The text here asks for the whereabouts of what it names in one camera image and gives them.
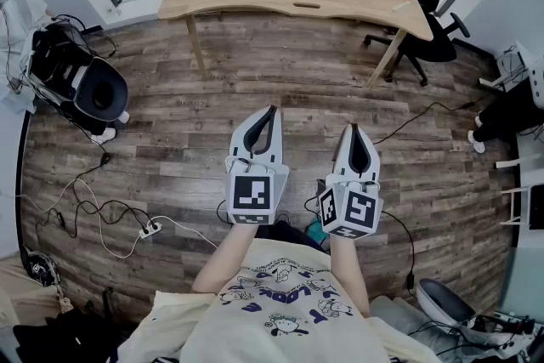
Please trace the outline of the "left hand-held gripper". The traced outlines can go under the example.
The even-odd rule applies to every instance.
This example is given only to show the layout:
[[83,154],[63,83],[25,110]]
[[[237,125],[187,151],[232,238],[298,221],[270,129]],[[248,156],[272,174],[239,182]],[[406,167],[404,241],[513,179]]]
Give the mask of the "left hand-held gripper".
[[[229,221],[232,224],[274,224],[290,172],[287,165],[281,164],[280,110],[268,105],[251,114],[232,133],[229,154],[224,175]],[[254,157],[267,164],[248,160]]]

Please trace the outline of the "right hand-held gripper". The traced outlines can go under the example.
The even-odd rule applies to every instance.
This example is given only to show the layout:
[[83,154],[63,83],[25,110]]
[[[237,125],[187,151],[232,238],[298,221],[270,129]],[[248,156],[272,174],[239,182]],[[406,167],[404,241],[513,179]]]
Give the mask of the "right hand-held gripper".
[[377,231],[383,200],[379,197],[380,159],[362,128],[349,124],[337,145],[331,186],[319,196],[322,230],[357,240]]

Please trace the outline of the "person's left forearm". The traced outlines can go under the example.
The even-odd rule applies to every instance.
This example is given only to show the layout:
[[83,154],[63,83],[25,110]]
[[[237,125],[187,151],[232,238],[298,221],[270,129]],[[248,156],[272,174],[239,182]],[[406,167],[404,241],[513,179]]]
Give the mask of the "person's left forearm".
[[218,294],[241,269],[258,231],[255,224],[235,224],[196,276],[191,291]]

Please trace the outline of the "person's right forearm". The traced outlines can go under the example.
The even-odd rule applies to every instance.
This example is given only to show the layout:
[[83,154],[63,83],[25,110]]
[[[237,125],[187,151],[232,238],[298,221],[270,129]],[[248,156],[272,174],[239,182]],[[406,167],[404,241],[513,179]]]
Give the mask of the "person's right forearm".
[[365,318],[370,317],[370,302],[354,240],[331,235],[330,250],[332,274],[348,294],[357,310]]

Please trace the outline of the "teal shoe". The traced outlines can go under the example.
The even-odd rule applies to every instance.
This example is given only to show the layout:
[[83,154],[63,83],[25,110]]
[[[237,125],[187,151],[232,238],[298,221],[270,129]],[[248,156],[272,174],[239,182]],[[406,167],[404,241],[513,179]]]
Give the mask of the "teal shoe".
[[327,251],[325,244],[328,239],[328,234],[323,231],[321,221],[318,218],[315,218],[310,222],[304,233],[312,242],[316,244],[320,251]]

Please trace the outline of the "person's black trousers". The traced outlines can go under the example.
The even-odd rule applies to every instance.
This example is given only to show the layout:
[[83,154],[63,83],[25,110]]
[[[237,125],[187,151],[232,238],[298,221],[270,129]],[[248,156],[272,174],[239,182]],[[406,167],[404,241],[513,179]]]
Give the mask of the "person's black trousers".
[[272,225],[259,225],[256,238],[284,241],[320,250],[321,246],[301,230],[292,227],[287,221],[278,220]]

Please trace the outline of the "wooden table leg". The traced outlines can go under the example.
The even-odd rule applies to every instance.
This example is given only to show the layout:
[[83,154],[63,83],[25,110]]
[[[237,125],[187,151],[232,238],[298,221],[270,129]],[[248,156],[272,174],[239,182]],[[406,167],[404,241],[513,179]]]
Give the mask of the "wooden table leg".
[[393,56],[397,52],[397,49],[399,45],[402,43],[405,36],[406,36],[405,30],[399,29],[397,31],[396,35],[394,36],[394,39],[388,45],[388,49],[386,50],[385,54],[381,58],[376,69],[373,71],[371,77],[369,78],[367,82],[367,86],[369,88],[371,88],[373,84],[375,83],[375,81],[382,75],[383,71],[388,65],[388,62],[393,58]]
[[185,17],[187,30],[190,36],[191,47],[195,55],[196,63],[202,75],[207,74],[207,70],[204,64],[204,58],[202,56],[201,45],[196,29],[196,20],[193,14],[188,14]]

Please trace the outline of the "white power strip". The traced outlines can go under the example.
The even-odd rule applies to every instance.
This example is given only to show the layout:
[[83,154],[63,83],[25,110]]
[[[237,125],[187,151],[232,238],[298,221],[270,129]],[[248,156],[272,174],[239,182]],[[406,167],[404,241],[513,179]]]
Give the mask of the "white power strip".
[[162,230],[162,225],[159,222],[153,220],[149,221],[148,224],[139,231],[139,237],[141,239],[146,239]]

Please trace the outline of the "cream printed shirt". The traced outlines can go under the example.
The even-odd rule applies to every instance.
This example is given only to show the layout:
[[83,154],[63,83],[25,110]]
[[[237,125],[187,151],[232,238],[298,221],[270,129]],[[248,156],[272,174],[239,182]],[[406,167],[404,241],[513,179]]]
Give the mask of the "cream printed shirt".
[[116,363],[440,363],[365,318],[311,247],[255,239],[218,293],[158,292]]

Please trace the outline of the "white rounded appliance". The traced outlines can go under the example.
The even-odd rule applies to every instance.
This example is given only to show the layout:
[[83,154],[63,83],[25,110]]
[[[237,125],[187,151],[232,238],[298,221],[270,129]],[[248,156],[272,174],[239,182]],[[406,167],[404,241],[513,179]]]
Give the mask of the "white rounded appliance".
[[528,73],[532,99],[539,109],[544,110],[544,54],[533,55],[521,42],[516,44]]

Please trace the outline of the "black equipment pile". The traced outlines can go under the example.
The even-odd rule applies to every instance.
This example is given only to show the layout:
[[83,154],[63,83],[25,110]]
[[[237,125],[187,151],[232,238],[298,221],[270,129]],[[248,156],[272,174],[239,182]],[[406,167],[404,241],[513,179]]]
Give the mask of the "black equipment pile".
[[61,98],[73,100],[77,85],[72,82],[93,58],[79,30],[67,21],[52,23],[33,34],[31,49],[31,77]]

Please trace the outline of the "black patterned pouch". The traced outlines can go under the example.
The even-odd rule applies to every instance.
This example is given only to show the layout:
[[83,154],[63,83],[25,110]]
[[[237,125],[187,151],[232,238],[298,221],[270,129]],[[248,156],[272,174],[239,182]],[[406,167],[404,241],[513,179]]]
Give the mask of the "black patterned pouch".
[[60,276],[53,259],[41,252],[28,252],[24,266],[28,275],[42,286],[56,286]]

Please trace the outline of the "black bag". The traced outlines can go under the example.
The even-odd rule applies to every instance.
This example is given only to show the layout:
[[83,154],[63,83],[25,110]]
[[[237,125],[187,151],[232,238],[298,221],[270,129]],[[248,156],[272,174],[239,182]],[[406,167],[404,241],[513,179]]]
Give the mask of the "black bag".
[[44,326],[15,326],[22,363],[117,362],[120,334],[114,325],[95,313],[73,309]]

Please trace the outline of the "cardboard box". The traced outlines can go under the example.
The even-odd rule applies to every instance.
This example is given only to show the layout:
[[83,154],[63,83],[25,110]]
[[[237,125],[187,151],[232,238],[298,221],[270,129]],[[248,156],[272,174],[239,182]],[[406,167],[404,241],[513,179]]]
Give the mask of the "cardboard box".
[[0,328],[44,326],[47,318],[60,314],[55,286],[34,281],[19,258],[0,259]]

